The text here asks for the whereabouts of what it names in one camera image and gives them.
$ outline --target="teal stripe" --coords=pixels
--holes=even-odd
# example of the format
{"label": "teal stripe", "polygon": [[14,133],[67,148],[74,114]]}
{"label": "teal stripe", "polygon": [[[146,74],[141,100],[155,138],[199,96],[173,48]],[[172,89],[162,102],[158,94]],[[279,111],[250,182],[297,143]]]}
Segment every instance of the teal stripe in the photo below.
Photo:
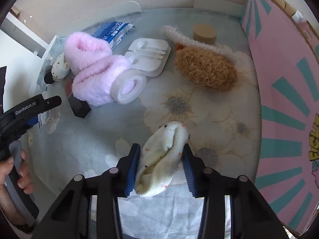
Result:
{"label": "teal stripe", "polygon": [[280,77],[275,83],[273,83],[272,87],[291,101],[305,116],[309,116],[310,109],[307,107],[306,103],[294,87],[284,77]]}
{"label": "teal stripe", "polygon": [[270,11],[272,10],[272,7],[267,3],[265,0],[260,0],[261,4],[263,5],[266,13],[269,15]]}
{"label": "teal stripe", "polygon": [[285,113],[276,111],[267,106],[261,106],[263,120],[276,122],[288,127],[296,128],[299,130],[305,130],[306,124],[299,120],[296,120]]}
{"label": "teal stripe", "polygon": [[245,15],[246,15],[246,11],[247,11],[247,5],[248,5],[248,0],[246,0],[246,3],[245,3],[244,14],[241,16],[240,25],[242,25],[242,23],[244,21],[244,18],[245,18]]}
{"label": "teal stripe", "polygon": [[249,36],[249,29],[250,29],[250,23],[251,23],[251,11],[253,8],[253,3],[250,1],[250,6],[249,6],[249,15],[248,15],[248,21],[246,25],[246,36]]}
{"label": "teal stripe", "polygon": [[312,71],[309,67],[307,59],[304,57],[297,63],[297,67],[299,68],[302,76],[304,77],[309,90],[312,94],[312,98],[314,101],[317,101],[319,99],[319,92],[318,92],[318,87],[316,85],[316,81],[314,79],[314,76],[312,74]]}
{"label": "teal stripe", "polygon": [[317,57],[319,57],[319,45],[317,45],[315,47],[315,53],[316,53]]}
{"label": "teal stripe", "polygon": [[301,173],[302,173],[302,167],[297,167],[294,169],[290,169],[290,170],[286,170],[282,172],[275,172],[265,176],[257,177],[255,180],[255,186],[257,189],[260,190],[270,185],[287,180]]}
{"label": "teal stripe", "polygon": [[301,156],[302,142],[262,138],[260,159]]}
{"label": "teal stripe", "polygon": [[292,218],[292,220],[289,222],[288,226],[292,228],[293,230],[297,230],[297,227],[302,220],[303,216],[305,215],[309,204],[312,200],[312,193],[308,193],[305,197],[305,200],[303,201],[302,205],[300,206],[298,212],[295,214],[295,216]]}
{"label": "teal stripe", "polygon": [[260,22],[260,16],[259,16],[259,11],[258,11],[256,1],[254,1],[254,7],[255,7],[255,22],[256,22],[256,38],[257,38],[258,34],[261,31],[261,22]]}
{"label": "teal stripe", "polygon": [[293,188],[287,191],[284,195],[270,203],[270,207],[277,214],[284,207],[288,205],[288,203],[301,191],[301,189],[305,186],[305,181],[302,179],[299,181]]}

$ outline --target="brown plush toy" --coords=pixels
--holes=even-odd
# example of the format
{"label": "brown plush toy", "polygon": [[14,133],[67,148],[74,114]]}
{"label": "brown plush toy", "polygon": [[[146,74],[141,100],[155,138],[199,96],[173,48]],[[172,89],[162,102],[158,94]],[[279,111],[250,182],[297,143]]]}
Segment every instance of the brown plush toy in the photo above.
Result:
{"label": "brown plush toy", "polygon": [[221,92],[230,91],[235,86],[237,71],[222,55],[180,44],[176,48],[174,64],[191,82]]}
{"label": "brown plush toy", "polygon": [[238,74],[227,52],[185,37],[170,26],[163,33],[176,43],[174,64],[188,80],[222,92],[235,87]]}

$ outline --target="pink fluffy sock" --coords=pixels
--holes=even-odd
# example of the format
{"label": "pink fluffy sock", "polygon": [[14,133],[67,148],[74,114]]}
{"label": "pink fluffy sock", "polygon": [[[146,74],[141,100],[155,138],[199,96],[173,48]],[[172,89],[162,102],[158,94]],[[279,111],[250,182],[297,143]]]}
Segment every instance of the pink fluffy sock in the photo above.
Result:
{"label": "pink fluffy sock", "polygon": [[84,32],[71,34],[64,45],[64,54],[74,75],[99,60],[112,55],[108,42]]}
{"label": "pink fluffy sock", "polygon": [[[121,55],[105,57],[83,69],[74,79],[73,95],[93,106],[100,106],[114,101],[111,86],[115,79],[130,68],[130,62]],[[134,88],[134,82],[127,82],[123,93]]]}

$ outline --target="table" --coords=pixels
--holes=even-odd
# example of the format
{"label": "table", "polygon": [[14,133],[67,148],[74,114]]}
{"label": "table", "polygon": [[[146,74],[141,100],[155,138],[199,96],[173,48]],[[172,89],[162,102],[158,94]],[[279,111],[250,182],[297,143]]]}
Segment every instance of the table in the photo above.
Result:
{"label": "table", "polygon": [[[245,174],[254,180],[261,139],[260,97],[240,19],[196,9],[167,8],[107,21],[129,22],[136,27],[114,50],[114,54],[122,55],[137,38],[164,39],[160,32],[163,25],[176,26],[191,37],[195,24],[210,24],[217,30],[217,43],[231,50],[241,62],[237,66],[239,81],[226,93],[196,87],[174,68],[174,44],[170,43],[172,52],[163,72],[148,78],[142,94],[130,104],[92,108],[85,119],[80,119],[73,115],[63,82],[51,85],[49,94],[59,95],[63,101],[57,129],[52,134],[36,127],[30,132],[34,170],[44,184],[59,194],[76,174],[100,175],[126,156],[132,143],[143,146],[160,126],[173,120],[186,124],[188,143],[207,166],[222,175]],[[85,31],[93,34],[101,24]],[[56,40],[53,57],[63,51],[63,42]],[[138,238],[196,238],[202,204],[202,199],[194,199],[188,192],[180,165],[163,193],[141,198],[133,192],[128,199],[119,199],[123,232]]]}

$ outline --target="round wooden block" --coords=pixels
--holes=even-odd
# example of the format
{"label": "round wooden block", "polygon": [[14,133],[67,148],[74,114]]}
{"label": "round wooden block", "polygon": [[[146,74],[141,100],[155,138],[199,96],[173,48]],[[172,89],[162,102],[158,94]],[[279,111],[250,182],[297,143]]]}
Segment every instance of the round wooden block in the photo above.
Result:
{"label": "round wooden block", "polygon": [[193,39],[209,45],[216,42],[217,31],[207,24],[196,24],[193,28]]}

